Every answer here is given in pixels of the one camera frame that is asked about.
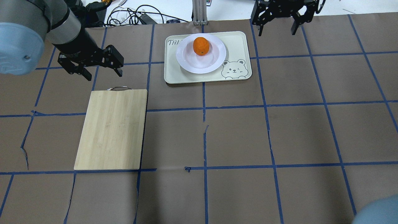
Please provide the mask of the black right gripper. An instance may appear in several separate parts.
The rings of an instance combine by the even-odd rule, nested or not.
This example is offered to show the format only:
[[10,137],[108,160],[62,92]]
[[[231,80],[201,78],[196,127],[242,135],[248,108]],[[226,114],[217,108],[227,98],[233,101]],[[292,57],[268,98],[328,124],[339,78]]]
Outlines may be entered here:
[[317,0],[256,0],[251,14],[251,22],[258,25],[258,36],[262,36],[265,25],[275,18],[293,17],[291,34],[298,28],[311,22],[318,12]]

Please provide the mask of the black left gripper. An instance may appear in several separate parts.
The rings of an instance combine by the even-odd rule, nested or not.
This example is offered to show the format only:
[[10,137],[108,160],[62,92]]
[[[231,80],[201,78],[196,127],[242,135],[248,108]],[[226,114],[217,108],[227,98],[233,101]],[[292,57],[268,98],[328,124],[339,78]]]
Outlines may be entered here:
[[78,74],[91,81],[92,75],[85,66],[100,65],[123,76],[124,57],[112,44],[105,49],[96,44],[58,44],[57,49],[60,51],[58,63],[69,74]]

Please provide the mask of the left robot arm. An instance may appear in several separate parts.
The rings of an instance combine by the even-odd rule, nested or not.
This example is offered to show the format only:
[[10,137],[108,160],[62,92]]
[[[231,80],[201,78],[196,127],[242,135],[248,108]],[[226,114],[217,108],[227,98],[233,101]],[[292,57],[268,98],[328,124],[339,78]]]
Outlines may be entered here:
[[36,69],[48,40],[60,53],[58,63],[69,74],[91,81],[87,67],[111,68],[121,77],[124,58],[113,45],[98,47],[63,0],[0,2],[1,74],[27,75]]

